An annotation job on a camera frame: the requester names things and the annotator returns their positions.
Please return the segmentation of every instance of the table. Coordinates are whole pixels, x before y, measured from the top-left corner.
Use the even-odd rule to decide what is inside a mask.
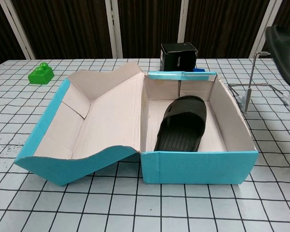
[[[42,61],[48,85],[29,85]],[[159,59],[9,60],[0,65],[0,232],[290,232],[290,112],[268,87],[253,87],[246,121],[261,152],[241,185],[147,185],[138,156],[67,186],[13,164],[60,83],[76,70],[108,72],[126,62],[144,72]],[[198,59],[224,83],[248,83],[250,59]],[[258,59],[254,83],[290,87],[271,59]],[[236,88],[243,93],[243,87]]]

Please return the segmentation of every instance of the black slipper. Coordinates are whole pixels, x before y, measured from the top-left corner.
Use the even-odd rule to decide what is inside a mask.
[[[201,98],[176,99],[166,109],[155,151],[198,151],[205,122],[206,106]]]

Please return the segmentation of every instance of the green lego brick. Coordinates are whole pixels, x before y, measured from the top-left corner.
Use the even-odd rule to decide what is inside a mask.
[[[31,84],[46,85],[54,77],[54,72],[46,62],[42,62],[40,66],[29,74],[28,79]]]

